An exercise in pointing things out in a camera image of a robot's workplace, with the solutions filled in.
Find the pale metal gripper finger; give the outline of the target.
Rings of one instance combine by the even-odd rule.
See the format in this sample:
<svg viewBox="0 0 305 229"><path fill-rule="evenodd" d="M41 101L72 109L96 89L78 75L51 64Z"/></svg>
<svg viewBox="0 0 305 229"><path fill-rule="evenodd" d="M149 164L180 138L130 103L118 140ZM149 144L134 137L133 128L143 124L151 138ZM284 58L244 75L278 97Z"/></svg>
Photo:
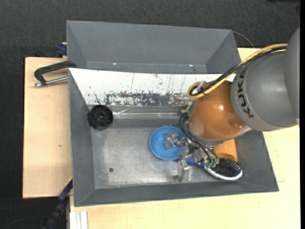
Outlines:
<svg viewBox="0 0 305 229"><path fill-rule="evenodd" d="M186 161L180 160L178 162L178 181L179 182L187 182L189 181L190 174L190 166L186 163Z"/></svg>
<svg viewBox="0 0 305 229"><path fill-rule="evenodd" d="M185 146L184 138L179 139L179 134L174 132L167 132L164 134L165 140L163 142L164 148L170 150L172 147Z"/></svg>

